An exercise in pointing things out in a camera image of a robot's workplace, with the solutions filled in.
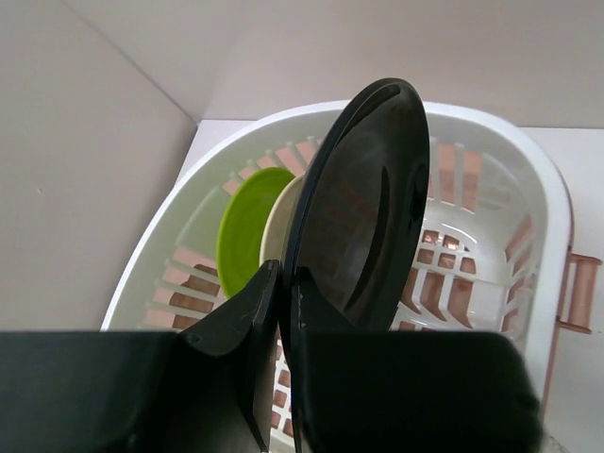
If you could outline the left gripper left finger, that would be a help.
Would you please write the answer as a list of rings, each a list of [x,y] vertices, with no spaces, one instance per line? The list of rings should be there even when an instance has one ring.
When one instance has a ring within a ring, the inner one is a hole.
[[[5,452],[265,452],[280,275],[180,331],[1,336]]]

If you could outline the lime green plate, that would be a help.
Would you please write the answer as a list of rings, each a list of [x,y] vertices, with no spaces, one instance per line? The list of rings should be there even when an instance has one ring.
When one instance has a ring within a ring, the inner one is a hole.
[[[221,220],[216,246],[217,272],[223,293],[234,296],[260,267],[260,243],[277,198],[294,180],[280,167],[261,169],[232,195]]]

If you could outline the cream plate with black patch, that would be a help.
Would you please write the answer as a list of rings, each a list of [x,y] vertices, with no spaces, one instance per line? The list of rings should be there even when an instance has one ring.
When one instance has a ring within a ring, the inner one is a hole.
[[[304,176],[300,175],[290,181],[271,208],[260,241],[259,265],[267,260],[281,259],[303,179]]]

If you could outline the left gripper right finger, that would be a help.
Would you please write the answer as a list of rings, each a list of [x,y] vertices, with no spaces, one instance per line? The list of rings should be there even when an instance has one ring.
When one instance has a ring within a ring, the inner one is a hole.
[[[354,327],[308,270],[293,287],[292,408],[299,452],[536,452],[543,440],[507,338]]]

